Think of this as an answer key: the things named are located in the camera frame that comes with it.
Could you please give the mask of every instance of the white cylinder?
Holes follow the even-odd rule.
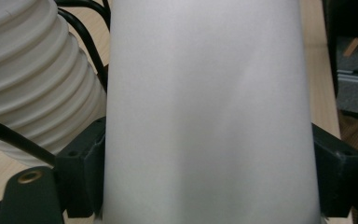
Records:
[[[0,0],[0,123],[57,154],[105,115],[105,99],[53,0]],[[1,141],[0,150],[44,164]]]
[[[298,1],[112,9],[103,223],[320,223]]]

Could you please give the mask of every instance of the wooden table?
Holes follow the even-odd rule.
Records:
[[[312,122],[339,137],[336,100],[330,75],[326,46],[322,1],[301,0],[307,70],[310,84]],[[89,28],[103,63],[109,62],[109,34],[105,24],[89,9],[69,8]],[[0,200],[6,181],[26,167],[0,152]],[[68,223],[90,223],[89,219],[73,219]],[[330,224],[351,224],[351,219],[330,218]]]

